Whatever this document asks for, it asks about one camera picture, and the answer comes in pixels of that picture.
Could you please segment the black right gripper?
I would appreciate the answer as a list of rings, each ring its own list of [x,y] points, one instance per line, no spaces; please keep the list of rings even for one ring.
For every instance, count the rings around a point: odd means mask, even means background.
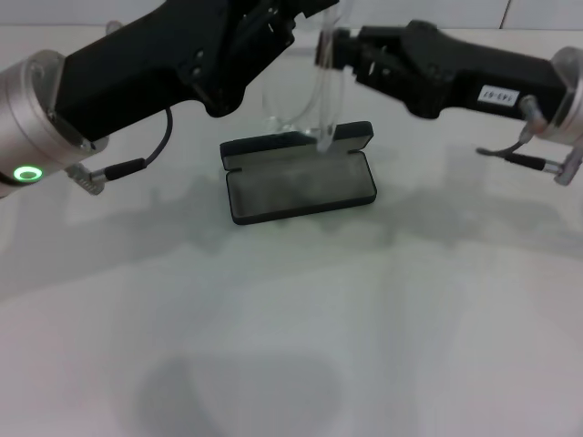
[[[406,65],[402,83],[402,63]],[[523,117],[522,97],[533,96],[552,118],[567,86],[551,63],[455,39],[434,25],[363,26],[361,34],[333,33],[332,68],[350,68],[356,83],[377,92],[398,92],[410,113],[436,119],[463,108],[511,119]]]

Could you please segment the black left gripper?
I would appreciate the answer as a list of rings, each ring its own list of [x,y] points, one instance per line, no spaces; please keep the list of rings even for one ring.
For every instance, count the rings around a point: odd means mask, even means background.
[[[293,42],[279,15],[242,21],[243,1],[166,1],[66,58],[56,113],[98,140],[186,100],[212,117]]]

